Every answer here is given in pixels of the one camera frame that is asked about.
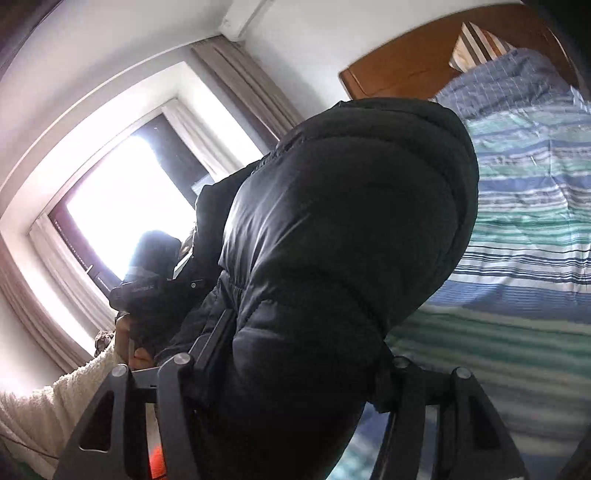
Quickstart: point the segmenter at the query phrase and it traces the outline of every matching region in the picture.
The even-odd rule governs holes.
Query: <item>wooden headboard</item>
[[[395,38],[341,72],[352,99],[367,97],[433,97],[460,74],[449,65],[463,22],[473,22],[515,47],[546,55],[562,78],[577,85],[560,44],[536,16],[520,4],[480,7],[440,18]]]

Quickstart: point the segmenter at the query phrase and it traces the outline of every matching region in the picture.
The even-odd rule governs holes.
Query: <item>black puffer jacket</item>
[[[196,254],[219,279],[158,360],[234,309],[221,398],[199,416],[199,464],[216,479],[325,478],[371,393],[385,335],[466,248],[476,157],[450,110],[368,99],[307,120],[252,170],[198,201]],[[208,229],[199,215],[212,205],[221,218]]]

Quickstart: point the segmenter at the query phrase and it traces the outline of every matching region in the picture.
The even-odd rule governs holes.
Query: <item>screw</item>
[[[405,356],[396,356],[394,357],[394,367],[399,368],[401,370],[405,369],[410,365],[410,360]]]
[[[124,364],[115,365],[111,370],[114,377],[123,377],[127,373],[127,367]]]
[[[191,361],[191,355],[188,353],[177,353],[174,356],[174,363],[177,365],[187,365]]]
[[[472,376],[472,372],[470,372],[467,368],[458,367],[456,368],[456,375],[463,380],[467,380]]]

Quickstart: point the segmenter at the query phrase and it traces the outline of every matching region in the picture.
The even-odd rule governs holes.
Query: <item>striped pillowcase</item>
[[[471,22],[464,23],[462,24],[462,33],[453,49],[449,66],[460,72],[467,72],[511,50],[515,50],[513,45],[494,36],[489,31],[483,30]]]

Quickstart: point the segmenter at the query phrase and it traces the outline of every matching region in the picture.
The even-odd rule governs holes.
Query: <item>metal frame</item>
[[[190,419],[196,406],[216,401],[235,332],[236,314],[225,310],[189,353],[143,371],[117,365],[82,415],[54,480],[77,480],[81,472],[86,480],[149,479],[146,403],[158,406],[168,480],[206,480],[193,453]],[[450,375],[425,371],[387,351],[375,379],[372,403],[391,413],[371,480],[417,477],[428,405],[440,406],[435,480],[527,478],[499,414],[466,368]]]

